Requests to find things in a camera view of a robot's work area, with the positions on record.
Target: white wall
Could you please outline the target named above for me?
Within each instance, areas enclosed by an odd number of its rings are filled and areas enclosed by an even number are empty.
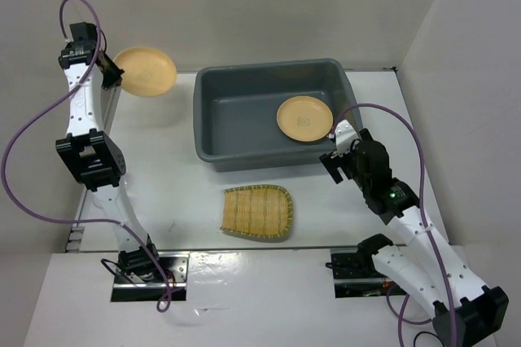
[[[24,122],[67,91],[57,62],[60,1],[0,0],[2,152]],[[67,110],[59,108],[24,135],[11,154],[8,178],[32,209],[72,218],[79,186],[54,150],[67,128]],[[67,228],[34,221],[0,190],[0,345],[23,344],[50,254],[63,251],[66,237]]]
[[[397,66],[432,0],[90,0],[109,46],[156,46],[181,70],[332,57]]]
[[[398,69],[449,237],[510,298],[499,347],[521,345],[520,26],[521,0],[435,0]]]

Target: white table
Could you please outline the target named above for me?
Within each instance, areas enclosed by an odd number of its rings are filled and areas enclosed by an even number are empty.
[[[347,72],[359,103],[378,103],[409,119],[396,74]],[[335,185],[321,164],[217,173],[195,154],[192,95],[195,74],[180,74],[177,85],[156,99],[121,92],[111,137],[128,164],[127,189],[139,221],[156,247],[174,249],[301,248],[356,245],[389,232],[366,206],[353,182]],[[391,156],[393,173],[418,190],[418,153],[407,129],[385,112],[361,109],[364,126]],[[278,184],[294,200],[291,234],[280,243],[260,243],[220,231],[226,188]],[[432,221],[446,235],[427,178],[426,205]],[[102,217],[87,195],[81,219]],[[81,251],[116,250],[112,229],[87,225]]]
[[[192,253],[186,301],[165,314],[155,302],[111,303],[101,257],[116,254],[53,255],[25,347],[398,346],[385,298],[335,299],[326,249]],[[392,298],[396,308],[401,301]],[[406,316],[425,318],[414,302]],[[405,345],[421,330],[431,326],[405,324]],[[476,346],[496,345],[490,336]]]

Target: orange plate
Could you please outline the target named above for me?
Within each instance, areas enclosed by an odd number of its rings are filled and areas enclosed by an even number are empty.
[[[277,111],[278,127],[296,141],[324,138],[333,126],[333,114],[321,100],[297,96],[286,100]]]
[[[116,56],[114,63],[125,70],[121,87],[137,96],[159,96],[172,89],[177,80],[175,64],[156,48],[128,48]]]

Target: robotic arm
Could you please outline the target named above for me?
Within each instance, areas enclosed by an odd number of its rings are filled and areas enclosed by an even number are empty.
[[[357,134],[348,121],[341,121],[331,136],[336,150],[320,157],[338,184],[339,169],[360,188],[369,209],[380,216],[414,251],[422,267],[404,257],[385,235],[375,235],[358,244],[358,252],[370,259],[379,273],[388,276],[409,293],[431,316],[434,329],[450,345],[449,302],[431,241],[440,250],[449,278],[457,316],[457,345],[470,347],[497,331],[503,322],[508,297],[499,287],[489,288],[458,257],[427,216],[422,222],[419,199],[404,182],[392,176],[385,146],[374,141],[369,130]]]
[[[89,23],[71,24],[71,33],[73,41],[59,57],[69,90],[93,59],[97,39],[96,26]],[[96,64],[84,85],[71,97],[67,135],[56,141],[56,151],[76,181],[92,191],[105,215],[132,229],[157,260],[155,246],[136,218],[122,182],[126,172],[123,153],[103,130],[101,92],[120,86],[123,70],[103,51]],[[114,226],[114,232],[121,270],[145,281],[154,279],[156,268],[138,242],[118,226]]]

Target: tan plate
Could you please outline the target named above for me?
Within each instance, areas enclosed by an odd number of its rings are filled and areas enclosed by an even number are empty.
[[[323,138],[331,130],[333,114],[321,100],[297,96],[278,108],[277,123],[285,135],[301,142]]]
[[[128,48],[117,55],[114,63],[125,70],[121,87],[137,96],[159,96],[172,89],[177,80],[176,65],[156,48]]]

